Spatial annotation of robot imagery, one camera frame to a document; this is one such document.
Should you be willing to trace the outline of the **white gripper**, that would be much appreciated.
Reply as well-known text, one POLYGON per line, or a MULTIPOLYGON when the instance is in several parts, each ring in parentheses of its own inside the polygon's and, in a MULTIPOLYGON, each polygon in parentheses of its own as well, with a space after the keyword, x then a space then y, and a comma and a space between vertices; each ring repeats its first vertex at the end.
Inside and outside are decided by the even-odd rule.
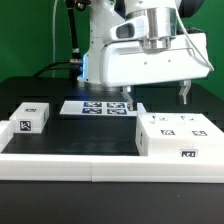
POLYGON ((130 92, 132 85, 183 80, 179 83, 179 102, 187 104, 191 88, 189 79, 203 78, 209 67, 188 42, 178 35, 166 50, 144 51, 139 41, 113 43, 103 48, 100 56, 99 77, 106 87, 122 87, 121 95, 129 111, 137 110, 130 92))

